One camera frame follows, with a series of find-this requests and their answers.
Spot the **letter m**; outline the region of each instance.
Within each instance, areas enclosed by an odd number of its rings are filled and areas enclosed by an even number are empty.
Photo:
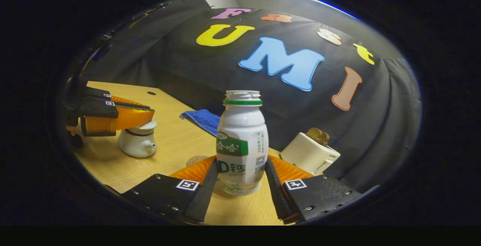
[[[239,61],[239,66],[253,71],[262,70],[262,60],[268,57],[268,74],[276,75],[281,70],[292,66],[288,73],[280,76],[280,79],[296,88],[311,91],[311,78],[316,66],[324,57],[315,51],[303,49],[287,55],[284,42],[267,37],[261,37],[261,45],[251,54],[247,60]]]

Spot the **wooden table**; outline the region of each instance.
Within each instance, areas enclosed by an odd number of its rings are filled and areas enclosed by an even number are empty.
[[[193,109],[162,90],[93,81],[88,86],[150,106],[155,110],[153,119],[158,124],[154,131],[157,151],[148,158],[135,158],[123,153],[117,145],[119,131],[116,136],[82,137],[84,147],[77,150],[76,155],[100,183],[124,193],[153,174],[173,174],[186,167],[191,157],[215,155],[215,137],[190,121],[179,118],[181,113]],[[82,135],[80,125],[76,131]],[[272,148],[269,154],[279,157],[279,152]],[[277,219],[267,177],[264,175],[261,181],[261,188],[246,196],[225,193],[217,181],[204,224],[283,225]]]

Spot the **coaster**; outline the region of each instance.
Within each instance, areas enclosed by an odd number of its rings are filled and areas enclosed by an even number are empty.
[[[207,159],[208,157],[207,156],[195,156],[195,157],[192,157],[190,158],[188,161],[187,161],[187,166],[189,165],[192,165],[196,162],[200,162],[201,160],[203,159]]]

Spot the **white wall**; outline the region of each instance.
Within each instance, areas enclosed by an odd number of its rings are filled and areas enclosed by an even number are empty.
[[[237,0],[206,0],[212,8],[239,8]]]

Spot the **barcode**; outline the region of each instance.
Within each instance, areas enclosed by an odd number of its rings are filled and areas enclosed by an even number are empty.
[[[264,167],[266,167],[265,165],[261,165],[259,167],[256,167],[256,171],[254,172],[254,174],[257,174],[259,172],[262,172],[264,171]]]
[[[265,158],[266,158],[266,155],[258,157],[258,158],[256,159],[256,166],[263,165]]]

